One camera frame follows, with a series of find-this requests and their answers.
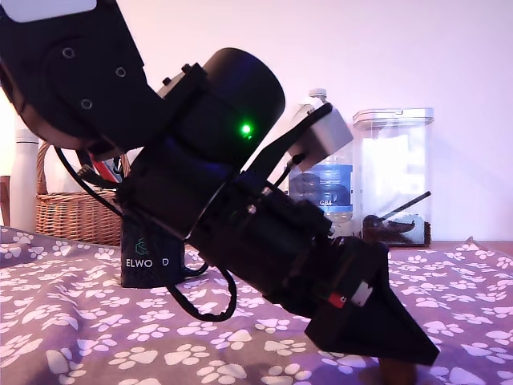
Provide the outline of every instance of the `purple blanket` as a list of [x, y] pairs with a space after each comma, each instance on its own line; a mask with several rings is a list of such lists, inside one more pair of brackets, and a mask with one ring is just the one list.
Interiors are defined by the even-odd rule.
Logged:
[[[238, 281], [238, 307], [197, 322], [163, 288], [119, 286], [118, 249], [1, 228], [0, 375], [37, 384], [375, 384], [376, 359], [319, 351], [307, 319]], [[191, 267], [202, 262], [187, 252]], [[473, 243], [396, 249], [390, 284], [441, 349], [419, 383], [513, 384], [513, 261]], [[218, 313], [228, 287], [216, 269], [180, 285]]]

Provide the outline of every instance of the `wooden leg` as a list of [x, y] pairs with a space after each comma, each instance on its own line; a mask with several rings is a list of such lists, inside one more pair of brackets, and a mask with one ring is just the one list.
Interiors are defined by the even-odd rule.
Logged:
[[5, 226], [10, 225], [10, 176], [0, 176], [0, 207], [2, 208], [2, 219]]
[[395, 359], [379, 359], [379, 371], [384, 385], [415, 385], [417, 366]]

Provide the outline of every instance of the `white bottle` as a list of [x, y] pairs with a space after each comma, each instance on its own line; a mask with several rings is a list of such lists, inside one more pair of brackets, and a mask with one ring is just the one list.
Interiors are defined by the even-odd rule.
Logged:
[[38, 137], [16, 119], [16, 156], [10, 176], [10, 226], [35, 232]]
[[[304, 119], [303, 112], [317, 108], [319, 103], [326, 103], [327, 92], [323, 88], [315, 88], [310, 90], [310, 98], [314, 99], [312, 105], [302, 107], [298, 112], [300, 116], [296, 115], [295, 119]], [[353, 235], [353, 142], [302, 175], [298, 175], [297, 169], [294, 171], [289, 178], [290, 196], [297, 200], [308, 199], [322, 209], [333, 222], [333, 237]]]

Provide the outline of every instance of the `clear plastic container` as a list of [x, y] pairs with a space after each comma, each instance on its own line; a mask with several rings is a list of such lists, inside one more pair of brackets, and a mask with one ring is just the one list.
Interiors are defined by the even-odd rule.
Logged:
[[358, 219], [367, 241], [429, 245], [432, 108], [377, 109], [353, 117]]
[[[326, 90], [311, 90], [310, 98], [326, 102]], [[295, 120], [301, 121], [313, 105], [300, 108]], [[332, 156], [316, 164], [306, 172], [295, 168], [289, 174], [289, 195], [294, 200], [309, 200], [325, 212], [333, 222], [333, 236], [354, 235], [353, 228], [353, 143], [347, 144]]]

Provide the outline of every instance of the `black cable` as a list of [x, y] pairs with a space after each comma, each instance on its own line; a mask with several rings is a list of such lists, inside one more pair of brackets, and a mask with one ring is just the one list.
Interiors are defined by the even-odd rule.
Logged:
[[111, 210], [114, 214], [116, 214], [120, 217], [123, 217], [123, 214], [116, 207], [114, 207], [114, 205], [111, 205], [106, 199], [103, 199], [91, 187], [89, 187], [82, 179], [80, 179], [79, 175], [71, 167], [70, 162], [67, 161], [66, 156], [63, 153], [63, 150], [58, 147], [54, 147], [54, 148], [55, 148], [55, 152], [57, 153], [57, 156], [59, 157], [64, 168], [70, 173], [71, 177], [75, 180], [75, 182], [77, 182], [80, 187], [82, 187], [84, 190], [86, 190], [86, 193], [91, 195], [99, 203], [101, 203], [102, 205], [107, 207], [109, 210]]

